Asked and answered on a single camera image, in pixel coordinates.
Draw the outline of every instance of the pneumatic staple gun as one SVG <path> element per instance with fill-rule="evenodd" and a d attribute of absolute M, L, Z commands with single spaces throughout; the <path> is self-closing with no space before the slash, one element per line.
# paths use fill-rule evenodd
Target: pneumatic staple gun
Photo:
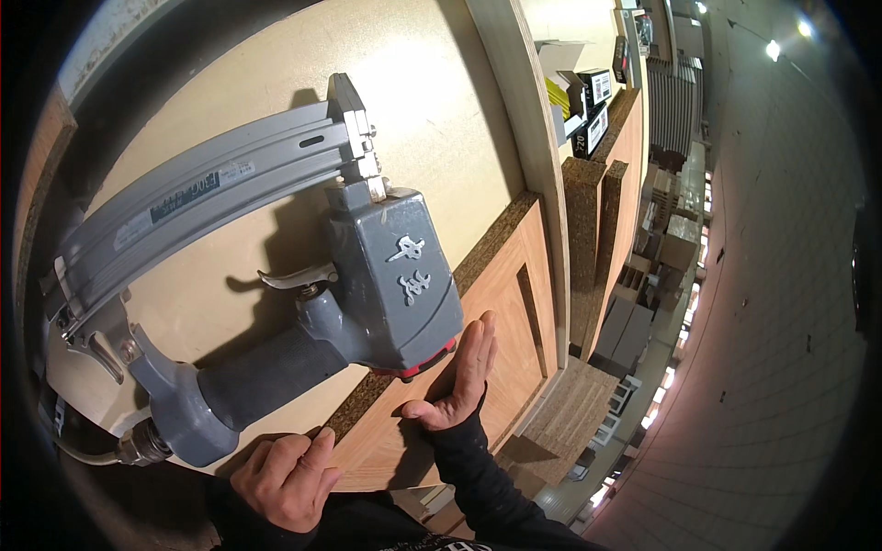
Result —
<path fill-rule="evenodd" d="M 239 433 L 349 363 L 405 381 L 455 347 L 462 309 L 422 194 L 380 177 L 374 129 L 345 74 L 328 100 L 212 138 L 153 169 L 86 219 L 41 281 L 70 350 L 117 383 L 131 374 L 152 417 L 117 446 L 146 465 L 175 453 L 206 466 Z M 160 352 L 124 306 L 128 285 L 163 259 L 263 205 L 325 190 L 332 262 L 269 286 L 297 292 L 293 326 L 238 358 L 197 370 Z"/>

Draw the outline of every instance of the hand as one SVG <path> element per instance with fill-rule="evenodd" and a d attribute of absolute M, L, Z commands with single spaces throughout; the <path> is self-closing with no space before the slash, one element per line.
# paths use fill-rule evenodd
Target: hand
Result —
<path fill-rule="evenodd" d="M 456 369 L 453 394 L 434 404 L 410 400 L 401 407 L 401 416 L 419 419 L 428 430 L 444 430 L 465 421 L 478 407 L 484 382 L 493 369 L 499 348 L 497 338 L 493 336 L 495 332 L 496 312 L 487 310 L 462 333 L 460 347 L 453 356 Z"/>
<path fill-rule="evenodd" d="M 315 440 L 288 435 L 263 441 L 229 481 L 252 509 L 274 525 L 307 533 L 318 525 L 325 500 L 343 475 L 325 468 L 333 451 L 333 430 L 322 428 Z"/>

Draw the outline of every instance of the black sleeve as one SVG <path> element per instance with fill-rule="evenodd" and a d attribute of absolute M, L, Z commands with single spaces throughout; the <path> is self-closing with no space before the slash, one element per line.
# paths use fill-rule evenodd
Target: black sleeve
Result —
<path fill-rule="evenodd" d="M 235 492 L 227 479 L 212 477 L 206 484 L 208 516 L 218 531 L 223 551 L 300 551 L 316 538 L 318 527 L 308 533 L 297 533 L 266 520 Z"/>
<path fill-rule="evenodd" d="M 514 487 L 508 473 L 487 452 L 487 435 L 479 412 L 484 396 L 468 419 L 456 427 L 429 432 L 441 480 L 456 488 L 454 499 L 478 541 L 512 547 L 592 549 L 603 546 L 583 540 L 565 525 L 548 520 L 538 505 Z"/>

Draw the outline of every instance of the black box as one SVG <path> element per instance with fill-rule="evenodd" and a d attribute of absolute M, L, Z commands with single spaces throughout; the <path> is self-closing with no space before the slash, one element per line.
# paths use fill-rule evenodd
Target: black box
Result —
<path fill-rule="evenodd" d="M 612 97 L 612 83 L 609 69 L 593 69 L 579 73 L 579 78 L 585 83 L 585 100 L 589 107 L 600 105 Z"/>
<path fill-rule="evenodd" d="M 595 105 L 588 111 L 588 122 L 582 125 L 572 137 L 572 156 L 577 159 L 590 159 L 591 153 L 601 143 L 601 138 L 609 127 L 606 101 Z"/>
<path fill-rule="evenodd" d="M 623 36 L 616 37 L 616 47 L 613 49 L 612 71 L 616 75 L 616 82 L 626 84 L 628 82 L 628 65 L 631 63 L 631 51 L 628 49 L 628 39 Z"/>

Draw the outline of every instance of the person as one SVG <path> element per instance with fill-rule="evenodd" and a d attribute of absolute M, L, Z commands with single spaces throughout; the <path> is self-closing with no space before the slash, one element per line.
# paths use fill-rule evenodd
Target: person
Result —
<path fill-rule="evenodd" d="M 401 408 L 402 417 L 422 424 L 441 480 L 454 485 L 475 540 L 430 532 L 394 505 L 388 492 L 332 494 L 343 472 L 327 467 L 334 433 L 325 427 L 314 440 L 290 435 L 262 442 L 229 480 L 213 479 L 206 504 L 220 549 L 605 549 L 547 519 L 487 452 L 479 413 L 497 356 L 495 331 L 492 311 L 469 324 L 452 360 L 452 394 Z"/>

